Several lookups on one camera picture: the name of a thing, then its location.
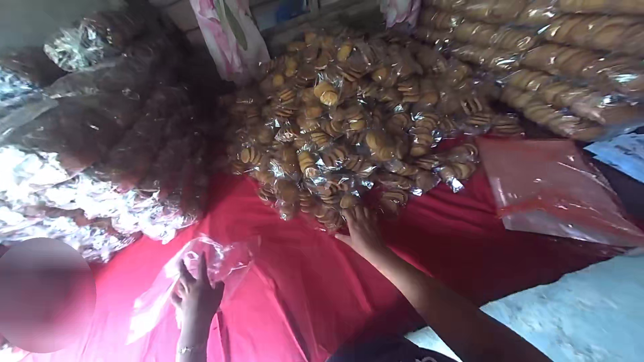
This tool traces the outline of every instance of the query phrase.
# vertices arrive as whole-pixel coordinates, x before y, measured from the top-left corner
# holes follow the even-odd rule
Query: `red cloth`
[[[332,236],[298,218],[281,221],[251,180],[221,175],[205,220],[167,245],[144,238],[97,272],[97,311],[86,339],[27,361],[173,361],[178,330],[166,316],[125,345],[133,300],[184,243],[199,233],[221,242],[261,235],[256,262],[213,322],[209,361],[322,362],[363,330],[403,333],[421,325],[395,287]],[[604,260],[602,245],[506,231],[485,174],[466,189],[445,185],[412,197],[397,221],[381,222],[387,242],[408,261],[477,304],[549,283]]]

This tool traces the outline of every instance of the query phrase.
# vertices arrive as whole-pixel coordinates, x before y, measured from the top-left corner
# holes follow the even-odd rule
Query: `wrist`
[[[392,252],[391,249],[383,243],[356,245],[354,250],[367,260],[374,256],[380,256]]]

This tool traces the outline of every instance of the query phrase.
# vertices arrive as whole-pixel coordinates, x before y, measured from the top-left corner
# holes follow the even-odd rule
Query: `human arm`
[[[343,215],[350,236],[336,237],[389,279],[464,362],[550,361],[511,329],[387,248],[369,209],[357,206]]]
[[[179,283],[172,293],[172,304],[182,313],[182,328],[177,343],[178,362],[206,362],[206,344],[213,321],[223,297],[223,282],[212,288],[208,279],[205,255],[199,257],[198,276],[194,278],[179,263]]]

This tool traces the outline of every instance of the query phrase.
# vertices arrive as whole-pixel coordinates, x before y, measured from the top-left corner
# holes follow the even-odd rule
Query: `hand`
[[[349,235],[336,234],[359,254],[384,247],[382,236],[375,222],[375,215],[368,208],[358,205],[342,210],[349,228]]]
[[[204,253],[199,257],[197,279],[190,274],[183,260],[179,263],[179,273],[179,283],[177,290],[172,293],[171,301],[181,310],[184,327],[210,328],[210,323],[222,302],[223,282],[219,281],[214,289],[210,286]]]

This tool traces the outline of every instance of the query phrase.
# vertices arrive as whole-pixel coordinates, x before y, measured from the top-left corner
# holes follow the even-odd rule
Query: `clear plastic bag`
[[[125,12],[97,12],[61,28],[43,50],[61,69],[77,71],[120,55],[142,30],[143,24]]]
[[[206,235],[202,235],[181,248],[159,272],[152,286],[134,302],[126,344],[130,344],[152,331],[170,310],[170,296],[179,280],[180,261],[188,271],[197,275],[198,260],[205,253],[208,279],[211,286],[219,281],[226,284],[222,306],[232,298],[235,290],[252,266],[254,255],[260,247],[260,237],[249,238],[243,242],[222,245]],[[177,327],[181,328],[181,314],[176,313]]]
[[[51,98],[100,93],[121,94],[131,99],[147,95],[152,76],[149,59],[119,57],[84,68],[58,79],[45,89]]]
[[[617,246],[642,246],[603,175],[570,140],[479,138],[506,229]]]

